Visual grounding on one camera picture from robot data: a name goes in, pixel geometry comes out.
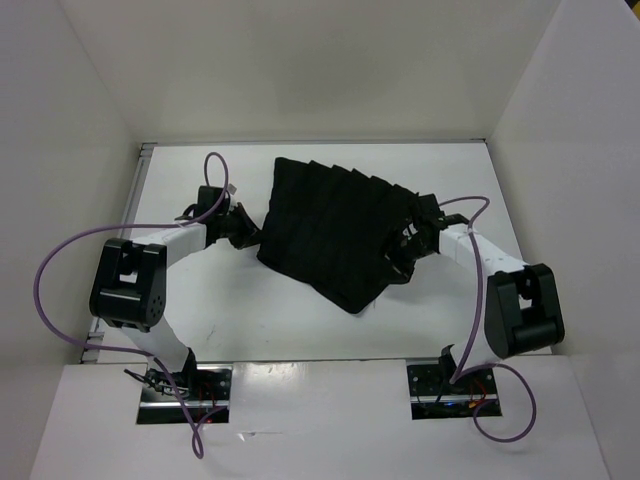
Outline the black pleated skirt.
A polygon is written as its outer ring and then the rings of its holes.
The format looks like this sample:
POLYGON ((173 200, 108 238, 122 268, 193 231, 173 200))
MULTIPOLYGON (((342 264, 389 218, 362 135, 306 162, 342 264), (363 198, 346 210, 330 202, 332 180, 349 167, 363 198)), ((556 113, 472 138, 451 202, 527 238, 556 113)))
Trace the black pleated skirt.
POLYGON ((358 314, 396 280, 384 251, 416 203, 355 169, 278 157, 257 258, 358 314))

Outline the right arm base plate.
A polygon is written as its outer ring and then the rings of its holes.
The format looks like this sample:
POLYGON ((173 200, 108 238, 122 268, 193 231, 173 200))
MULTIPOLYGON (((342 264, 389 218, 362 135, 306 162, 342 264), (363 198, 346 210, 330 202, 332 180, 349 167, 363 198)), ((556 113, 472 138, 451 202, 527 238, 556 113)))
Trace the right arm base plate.
POLYGON ((479 417, 500 417, 498 390, 491 369, 481 370, 449 384, 435 361, 406 364, 413 420, 471 418, 476 408, 479 417))

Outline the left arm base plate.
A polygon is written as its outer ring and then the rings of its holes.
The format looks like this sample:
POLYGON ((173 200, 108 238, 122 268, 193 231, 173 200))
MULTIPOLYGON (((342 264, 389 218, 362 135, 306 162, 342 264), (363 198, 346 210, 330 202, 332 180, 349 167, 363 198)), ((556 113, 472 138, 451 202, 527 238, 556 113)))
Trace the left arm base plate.
MULTIPOLYGON (((136 423, 138 425, 185 424, 187 422, 174 390, 164 374, 148 370, 144 375, 125 372, 142 384, 136 423)), ((189 390, 176 378, 179 392, 195 423, 227 423, 232 386, 231 364, 199 364, 195 387, 189 390)))

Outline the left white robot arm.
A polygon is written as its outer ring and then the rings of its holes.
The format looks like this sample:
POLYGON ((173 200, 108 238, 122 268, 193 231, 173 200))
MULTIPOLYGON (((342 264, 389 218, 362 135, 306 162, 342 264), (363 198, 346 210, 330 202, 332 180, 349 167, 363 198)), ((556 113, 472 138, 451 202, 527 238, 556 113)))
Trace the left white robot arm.
POLYGON ((145 353, 149 371, 144 382, 158 391, 165 388, 180 400, 192 397, 201 383, 195 354, 178 339, 165 317, 170 267, 219 239, 241 250, 257 245, 260 235, 243 205, 233 201, 202 222, 105 242, 90 311, 145 353))

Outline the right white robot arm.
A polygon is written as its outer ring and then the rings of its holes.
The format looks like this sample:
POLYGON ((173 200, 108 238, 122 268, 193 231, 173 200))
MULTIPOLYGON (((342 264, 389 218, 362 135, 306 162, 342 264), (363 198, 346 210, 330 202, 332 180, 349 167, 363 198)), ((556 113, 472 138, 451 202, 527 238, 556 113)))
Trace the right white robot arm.
POLYGON ((561 343, 565 338, 554 273, 543 263, 513 257, 460 214, 423 217, 391 237, 385 258, 408 279, 416 262, 438 254, 476 277, 476 305, 466 342, 443 348, 438 380, 462 392, 473 371, 561 343))

